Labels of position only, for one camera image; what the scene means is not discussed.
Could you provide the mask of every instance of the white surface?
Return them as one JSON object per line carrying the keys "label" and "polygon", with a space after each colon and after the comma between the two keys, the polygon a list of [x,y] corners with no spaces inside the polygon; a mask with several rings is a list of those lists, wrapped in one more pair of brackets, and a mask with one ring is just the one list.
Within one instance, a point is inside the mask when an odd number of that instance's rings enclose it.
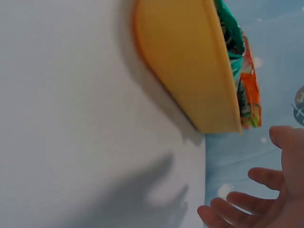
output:
{"label": "white surface", "polygon": [[0,1],[2,228],[202,226],[204,137],[138,61],[131,5]]}

